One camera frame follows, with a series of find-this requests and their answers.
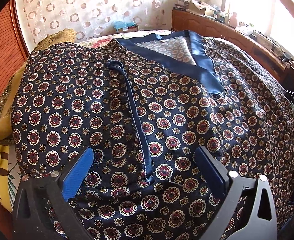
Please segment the navy medallion patterned silk garment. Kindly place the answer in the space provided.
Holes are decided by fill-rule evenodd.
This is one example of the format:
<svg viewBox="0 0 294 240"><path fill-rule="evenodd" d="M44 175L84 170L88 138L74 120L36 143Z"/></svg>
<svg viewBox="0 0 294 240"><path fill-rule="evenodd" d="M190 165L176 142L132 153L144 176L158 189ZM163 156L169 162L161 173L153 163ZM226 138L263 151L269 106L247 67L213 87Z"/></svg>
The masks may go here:
<svg viewBox="0 0 294 240"><path fill-rule="evenodd" d="M281 230L294 216L294 106L282 85L232 43L192 31L188 64L146 48L158 35L113 39L100 48L61 41L35 49L13 103L12 135L23 175L62 172L86 148L86 163L63 201L63 227L39 190L44 227L66 239L198 239L222 200L196 162L206 150L228 171L270 184Z"/></svg>

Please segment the yellow plush toy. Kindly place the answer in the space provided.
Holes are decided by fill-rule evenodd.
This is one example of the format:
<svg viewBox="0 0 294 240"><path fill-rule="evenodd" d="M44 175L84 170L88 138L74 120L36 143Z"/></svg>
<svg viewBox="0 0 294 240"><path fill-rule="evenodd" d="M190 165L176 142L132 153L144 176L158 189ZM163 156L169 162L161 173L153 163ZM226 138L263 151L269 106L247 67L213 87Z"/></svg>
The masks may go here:
<svg viewBox="0 0 294 240"><path fill-rule="evenodd" d="M10 213L20 183L20 169L13 145L0 145L0 203Z"/></svg>

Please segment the olive gold patterned pillow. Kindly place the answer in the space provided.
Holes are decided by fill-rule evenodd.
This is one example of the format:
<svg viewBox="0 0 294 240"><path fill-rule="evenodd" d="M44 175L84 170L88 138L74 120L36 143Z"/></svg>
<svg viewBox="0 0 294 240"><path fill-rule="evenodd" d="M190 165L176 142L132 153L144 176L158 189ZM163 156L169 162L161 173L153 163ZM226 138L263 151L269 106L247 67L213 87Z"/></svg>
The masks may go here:
<svg viewBox="0 0 294 240"><path fill-rule="evenodd" d="M76 41L76 31L74 29L64 29L57 33L51 34L42 39L33 51L45 50L50 46L58 43ZM12 145L12 125L11 112L12 105L16 93L18 92L22 75L25 73L27 62L24 62L21 67L10 77L6 88L0 95L0 145Z"/></svg>

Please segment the red-brown louvered wardrobe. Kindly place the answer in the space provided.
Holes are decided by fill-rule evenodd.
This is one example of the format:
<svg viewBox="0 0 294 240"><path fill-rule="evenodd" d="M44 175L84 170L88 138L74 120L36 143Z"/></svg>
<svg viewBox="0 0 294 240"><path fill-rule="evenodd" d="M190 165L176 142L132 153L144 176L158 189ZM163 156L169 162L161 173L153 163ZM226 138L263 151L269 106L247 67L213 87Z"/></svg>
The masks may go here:
<svg viewBox="0 0 294 240"><path fill-rule="evenodd" d="M10 0L0 12L0 95L28 55L19 26L16 3L15 0Z"/></svg>

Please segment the palm leaf floral bedspread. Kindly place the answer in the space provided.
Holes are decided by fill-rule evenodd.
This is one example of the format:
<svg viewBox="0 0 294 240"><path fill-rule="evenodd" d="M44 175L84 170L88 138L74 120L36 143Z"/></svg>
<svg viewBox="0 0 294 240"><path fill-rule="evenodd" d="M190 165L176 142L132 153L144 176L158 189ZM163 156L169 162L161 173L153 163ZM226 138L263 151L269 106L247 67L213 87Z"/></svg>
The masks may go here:
<svg viewBox="0 0 294 240"><path fill-rule="evenodd" d="M149 34L169 35L171 33L172 33L172 31L170 31L170 30L143 30L143 31L135 31L135 32L130 32L130 33L119 33L119 34L91 38L86 41L78 42L77 44L82 45L87 48L99 48L99 47L103 47L103 46L109 44L109 42L114 38L129 39L129 38L134 38L134 37L144 37Z"/></svg>

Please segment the pink bottle on cabinet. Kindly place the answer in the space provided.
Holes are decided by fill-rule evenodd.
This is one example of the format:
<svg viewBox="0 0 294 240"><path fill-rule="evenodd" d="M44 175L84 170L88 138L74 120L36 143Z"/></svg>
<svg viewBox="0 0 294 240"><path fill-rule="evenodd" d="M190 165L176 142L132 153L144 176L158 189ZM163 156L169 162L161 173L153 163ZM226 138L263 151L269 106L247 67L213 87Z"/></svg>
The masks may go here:
<svg viewBox="0 0 294 240"><path fill-rule="evenodd" d="M229 14L229 22L228 22L228 25L232 28L237 28L238 27L238 24L239 24L239 21L238 21L238 18L237 18L237 13L236 12L231 12Z"/></svg>

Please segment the cardboard box with teal cloth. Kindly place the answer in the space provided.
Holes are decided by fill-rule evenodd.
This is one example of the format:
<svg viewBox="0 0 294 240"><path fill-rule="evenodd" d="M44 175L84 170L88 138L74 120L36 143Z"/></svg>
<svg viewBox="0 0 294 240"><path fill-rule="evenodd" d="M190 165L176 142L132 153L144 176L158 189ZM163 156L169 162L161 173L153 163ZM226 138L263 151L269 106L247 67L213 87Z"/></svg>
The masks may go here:
<svg viewBox="0 0 294 240"><path fill-rule="evenodd" d="M130 33L139 30L139 27L135 22L115 21L113 27L117 33Z"/></svg>

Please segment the wooden sideboard cabinet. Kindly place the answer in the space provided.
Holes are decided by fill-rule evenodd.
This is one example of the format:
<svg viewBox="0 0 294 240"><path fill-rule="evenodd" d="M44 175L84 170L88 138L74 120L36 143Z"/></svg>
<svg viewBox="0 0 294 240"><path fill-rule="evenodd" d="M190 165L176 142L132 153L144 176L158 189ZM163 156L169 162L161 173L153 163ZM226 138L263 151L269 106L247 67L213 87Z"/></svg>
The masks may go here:
<svg viewBox="0 0 294 240"><path fill-rule="evenodd" d="M190 12L172 10L171 27L174 31L191 30L205 37L222 38L246 51L277 81L284 79L285 67L261 44L218 21L197 16Z"/></svg>

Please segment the open cardboard box on cabinet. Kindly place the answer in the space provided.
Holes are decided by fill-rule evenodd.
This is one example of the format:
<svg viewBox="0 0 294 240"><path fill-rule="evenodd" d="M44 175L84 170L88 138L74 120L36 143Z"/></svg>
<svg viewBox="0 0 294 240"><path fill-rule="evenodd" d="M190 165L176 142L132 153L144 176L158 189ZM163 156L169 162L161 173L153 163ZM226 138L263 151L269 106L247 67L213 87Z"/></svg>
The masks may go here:
<svg viewBox="0 0 294 240"><path fill-rule="evenodd" d="M210 17L213 17L214 12L216 12L216 9L213 8L212 6L208 5L207 3L199 2L196 0L189 0L188 10L195 14L205 15Z"/></svg>

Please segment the sheer circle patterned curtain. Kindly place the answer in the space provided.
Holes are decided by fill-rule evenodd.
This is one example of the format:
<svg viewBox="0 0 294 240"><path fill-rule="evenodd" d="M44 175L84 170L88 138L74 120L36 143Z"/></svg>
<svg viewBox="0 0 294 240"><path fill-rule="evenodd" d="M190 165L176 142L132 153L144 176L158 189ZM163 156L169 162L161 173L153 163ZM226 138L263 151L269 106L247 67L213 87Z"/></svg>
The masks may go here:
<svg viewBox="0 0 294 240"><path fill-rule="evenodd" d="M45 37L74 29L76 41L115 33L117 21L139 30L170 29L176 0L14 0L29 51Z"/></svg>

